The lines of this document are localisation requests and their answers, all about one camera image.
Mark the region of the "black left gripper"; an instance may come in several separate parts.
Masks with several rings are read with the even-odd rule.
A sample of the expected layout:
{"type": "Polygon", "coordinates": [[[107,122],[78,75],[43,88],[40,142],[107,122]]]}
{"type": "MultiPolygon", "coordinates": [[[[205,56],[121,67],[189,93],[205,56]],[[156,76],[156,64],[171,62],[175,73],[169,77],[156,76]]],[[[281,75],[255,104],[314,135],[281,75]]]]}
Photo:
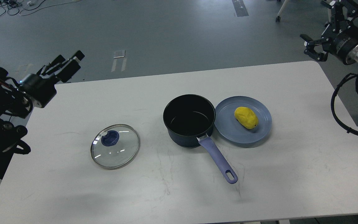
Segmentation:
{"type": "Polygon", "coordinates": [[[85,55],[81,50],[65,59],[58,55],[52,62],[43,65],[37,74],[28,74],[21,80],[21,91],[34,103],[35,107],[44,108],[56,96],[55,84],[69,81],[79,69],[85,55]]]}

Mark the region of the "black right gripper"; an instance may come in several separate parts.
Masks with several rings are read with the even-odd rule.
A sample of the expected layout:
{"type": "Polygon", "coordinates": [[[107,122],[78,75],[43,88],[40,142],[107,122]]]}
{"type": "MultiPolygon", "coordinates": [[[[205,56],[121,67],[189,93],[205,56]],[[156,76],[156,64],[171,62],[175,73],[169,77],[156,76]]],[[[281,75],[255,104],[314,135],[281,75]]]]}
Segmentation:
{"type": "Polygon", "coordinates": [[[353,0],[321,0],[330,12],[330,20],[320,39],[313,40],[307,34],[300,34],[305,41],[304,54],[317,62],[326,62],[328,53],[344,65],[358,63],[358,27],[352,26],[358,17],[358,4],[353,0]]]}

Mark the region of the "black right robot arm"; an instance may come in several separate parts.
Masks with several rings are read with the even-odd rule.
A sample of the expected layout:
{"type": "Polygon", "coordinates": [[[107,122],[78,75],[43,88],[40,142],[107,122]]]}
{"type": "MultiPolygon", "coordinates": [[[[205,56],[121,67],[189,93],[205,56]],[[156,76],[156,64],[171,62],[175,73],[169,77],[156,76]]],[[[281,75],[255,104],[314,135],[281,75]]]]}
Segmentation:
{"type": "MultiPolygon", "coordinates": [[[[313,40],[306,34],[300,37],[305,41],[304,54],[317,62],[327,61],[329,54],[337,57],[344,65],[358,63],[358,27],[353,20],[358,17],[358,4],[353,0],[321,1],[330,13],[330,21],[319,39],[313,40]]],[[[358,73],[345,76],[335,89],[331,102],[334,102],[339,89],[355,78],[355,89],[358,94],[358,73]]]]}

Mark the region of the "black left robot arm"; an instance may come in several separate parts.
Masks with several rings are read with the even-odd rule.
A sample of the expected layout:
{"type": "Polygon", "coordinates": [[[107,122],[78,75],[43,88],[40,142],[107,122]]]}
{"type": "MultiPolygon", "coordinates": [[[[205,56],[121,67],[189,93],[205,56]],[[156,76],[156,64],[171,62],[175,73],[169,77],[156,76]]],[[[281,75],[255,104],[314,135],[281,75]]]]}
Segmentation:
{"type": "Polygon", "coordinates": [[[15,126],[1,119],[1,116],[25,119],[35,107],[44,108],[57,94],[55,85],[68,82],[80,70],[80,62],[84,57],[80,50],[68,59],[58,55],[52,62],[36,73],[28,74],[21,81],[16,81],[6,69],[0,67],[0,157],[31,152],[30,146],[22,140],[28,133],[26,127],[15,126]]]}

